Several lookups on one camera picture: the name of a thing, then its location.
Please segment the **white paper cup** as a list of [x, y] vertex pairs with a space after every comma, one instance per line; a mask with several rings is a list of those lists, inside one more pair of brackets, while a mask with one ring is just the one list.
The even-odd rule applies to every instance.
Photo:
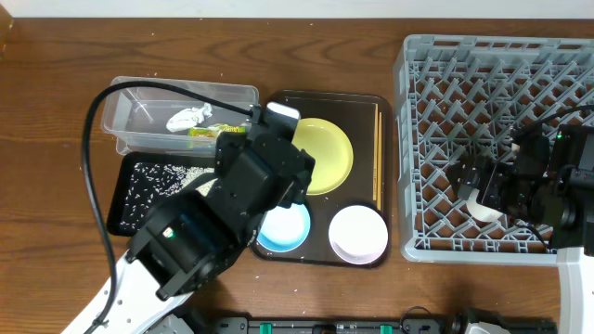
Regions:
[[480, 222], [492, 223], [498, 220], [503, 213], [488, 208], [477, 202], [479, 191], [474, 189], [466, 200], [466, 207], [470, 215]]

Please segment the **wooden chopstick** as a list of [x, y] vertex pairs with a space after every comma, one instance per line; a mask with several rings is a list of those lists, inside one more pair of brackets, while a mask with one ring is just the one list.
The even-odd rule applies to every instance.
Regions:
[[377, 209], [381, 211], [382, 193], [382, 113], [378, 112], [378, 135], [377, 135]]
[[378, 178], [378, 167], [377, 167], [377, 140], [378, 140], [378, 105], [374, 104], [374, 131], [373, 131], [373, 201], [377, 201], [377, 178]]

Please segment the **yellow plate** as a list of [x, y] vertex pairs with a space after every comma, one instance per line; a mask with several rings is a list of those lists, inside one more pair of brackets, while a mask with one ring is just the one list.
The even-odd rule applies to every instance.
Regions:
[[292, 144], [304, 149], [316, 161], [309, 196], [329, 193], [349, 176], [354, 163], [354, 150], [346, 133], [333, 122], [305, 118], [298, 122]]

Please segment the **light blue bowl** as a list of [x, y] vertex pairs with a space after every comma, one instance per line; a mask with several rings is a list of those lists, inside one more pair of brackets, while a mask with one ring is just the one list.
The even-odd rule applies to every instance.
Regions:
[[306, 240], [310, 228], [310, 213], [304, 204], [288, 209], [278, 206], [266, 213], [257, 242], [272, 252], [293, 251]]

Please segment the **yellow green snack wrapper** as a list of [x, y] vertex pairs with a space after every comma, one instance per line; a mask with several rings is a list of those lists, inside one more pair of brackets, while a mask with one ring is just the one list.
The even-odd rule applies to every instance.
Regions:
[[193, 127], [188, 130], [189, 136], [216, 138], [221, 133], [246, 133], [247, 126], [244, 125], [228, 125], [223, 123], [216, 123], [208, 127]]

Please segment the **white napkin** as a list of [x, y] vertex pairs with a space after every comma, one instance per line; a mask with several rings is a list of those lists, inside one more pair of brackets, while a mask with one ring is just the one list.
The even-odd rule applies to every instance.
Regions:
[[166, 129], [171, 132], [185, 131], [202, 124], [206, 119], [213, 116], [213, 107], [205, 103], [202, 107], [191, 107], [178, 111], [166, 123]]

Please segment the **leftover rice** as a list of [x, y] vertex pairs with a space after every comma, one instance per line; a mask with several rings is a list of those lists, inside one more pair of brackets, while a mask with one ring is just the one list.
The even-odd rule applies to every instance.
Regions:
[[144, 225], [151, 207], [178, 193], [197, 177], [213, 172], [214, 168], [206, 167], [136, 163], [124, 182], [121, 212], [114, 217], [117, 234], [132, 236]]

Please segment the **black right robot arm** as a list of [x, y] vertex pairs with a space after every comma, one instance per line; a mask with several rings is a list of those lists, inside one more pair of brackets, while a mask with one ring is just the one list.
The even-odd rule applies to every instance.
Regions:
[[468, 155], [447, 168], [454, 194], [481, 221], [506, 214], [551, 227], [561, 285], [561, 333], [593, 330], [593, 130], [565, 124], [553, 140], [539, 125], [513, 134], [512, 163]]

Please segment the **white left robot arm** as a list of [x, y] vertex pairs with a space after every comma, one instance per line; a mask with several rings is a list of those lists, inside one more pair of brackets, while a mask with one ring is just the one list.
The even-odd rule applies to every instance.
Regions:
[[149, 210], [116, 276], [66, 332], [146, 332], [233, 265], [267, 212], [303, 203], [314, 167], [313, 157], [281, 136], [220, 135], [214, 173]]

